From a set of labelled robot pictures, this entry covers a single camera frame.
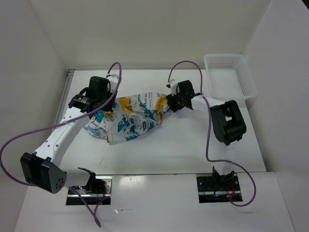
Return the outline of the patterned white teal yellow shorts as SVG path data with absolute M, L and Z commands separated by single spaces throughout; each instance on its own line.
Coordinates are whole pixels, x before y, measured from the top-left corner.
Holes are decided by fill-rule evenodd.
M 113 103 L 111 111 L 95 113 L 84 129 L 111 145 L 119 144 L 136 139 L 158 126 L 168 111 L 165 94 L 146 92 L 120 97 Z

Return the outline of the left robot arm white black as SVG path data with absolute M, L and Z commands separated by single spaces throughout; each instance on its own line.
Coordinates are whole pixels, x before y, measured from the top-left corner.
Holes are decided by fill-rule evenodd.
M 119 76 L 115 74 L 93 76 L 89 86 L 71 99 L 61 125 L 32 154 L 26 152 L 21 157 L 27 183 L 52 194 L 58 193 L 63 187 L 79 186 L 85 193 L 96 189 L 96 174 L 93 171 L 86 168 L 63 171 L 60 164 L 77 134 L 94 115 L 94 110 L 99 107 L 112 109 L 118 82 Z

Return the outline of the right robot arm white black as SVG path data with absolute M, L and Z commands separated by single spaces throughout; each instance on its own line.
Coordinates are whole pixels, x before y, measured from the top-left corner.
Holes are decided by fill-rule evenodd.
M 169 108 L 176 112 L 183 108 L 198 110 L 208 115 L 215 138 L 223 144 L 221 154 L 208 162 L 214 163 L 212 168 L 212 186 L 223 190 L 233 179 L 233 161 L 237 147 L 247 127 L 236 101 L 219 101 L 206 98 L 202 93 L 195 93 L 189 80 L 176 83 L 171 80 L 167 83 L 171 93 L 167 95 Z

